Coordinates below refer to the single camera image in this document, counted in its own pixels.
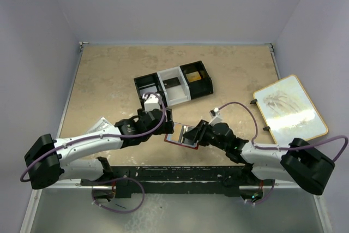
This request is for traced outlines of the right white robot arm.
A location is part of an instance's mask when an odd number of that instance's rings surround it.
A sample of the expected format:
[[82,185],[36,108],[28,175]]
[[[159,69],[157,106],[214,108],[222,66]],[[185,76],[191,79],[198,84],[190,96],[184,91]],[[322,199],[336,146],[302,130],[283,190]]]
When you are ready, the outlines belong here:
[[332,175],[335,163],[303,139],[295,138],[284,151],[267,150],[269,144],[254,146],[249,140],[234,135],[227,123],[210,125],[207,121],[186,131],[183,138],[200,146],[212,145],[225,152],[236,164],[245,164],[243,180],[256,184],[259,180],[282,180],[298,184],[313,195],[321,195]]

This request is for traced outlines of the black white three-compartment tray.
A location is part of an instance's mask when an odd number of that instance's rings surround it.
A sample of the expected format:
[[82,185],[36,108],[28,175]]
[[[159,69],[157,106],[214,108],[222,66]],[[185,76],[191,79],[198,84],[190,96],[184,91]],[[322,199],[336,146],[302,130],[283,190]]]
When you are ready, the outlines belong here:
[[159,94],[167,107],[213,94],[213,83],[202,61],[134,78],[142,108],[145,94]]

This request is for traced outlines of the red leather card holder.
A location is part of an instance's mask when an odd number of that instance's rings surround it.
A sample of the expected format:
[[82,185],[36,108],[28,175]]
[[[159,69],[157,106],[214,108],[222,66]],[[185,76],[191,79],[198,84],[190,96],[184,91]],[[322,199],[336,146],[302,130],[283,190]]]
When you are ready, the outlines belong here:
[[164,141],[170,144],[186,147],[186,148],[191,148],[194,150],[198,149],[198,144],[197,142],[193,142],[192,140],[184,138],[184,134],[186,132],[189,132],[193,130],[194,127],[184,125],[181,123],[174,123],[173,127],[173,133],[172,134],[166,134]]

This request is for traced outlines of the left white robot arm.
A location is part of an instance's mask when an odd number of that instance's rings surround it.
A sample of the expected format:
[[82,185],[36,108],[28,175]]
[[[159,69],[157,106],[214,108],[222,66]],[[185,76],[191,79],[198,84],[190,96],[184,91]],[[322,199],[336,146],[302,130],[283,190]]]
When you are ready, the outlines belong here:
[[85,160],[86,156],[137,146],[153,135],[173,133],[170,108],[137,112],[137,116],[74,138],[40,136],[24,156],[26,169],[20,181],[29,182],[32,189],[44,189],[57,181],[76,178],[97,181],[100,185],[110,183],[112,170],[107,160]]

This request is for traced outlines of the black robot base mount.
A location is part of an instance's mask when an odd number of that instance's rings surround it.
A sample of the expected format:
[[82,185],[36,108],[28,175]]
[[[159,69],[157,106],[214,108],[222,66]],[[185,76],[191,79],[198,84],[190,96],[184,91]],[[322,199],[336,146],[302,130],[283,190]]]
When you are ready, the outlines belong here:
[[272,180],[261,180],[250,166],[108,166],[97,181],[81,180],[82,186],[113,187],[115,198],[133,194],[219,194],[228,197],[263,196],[262,187]]

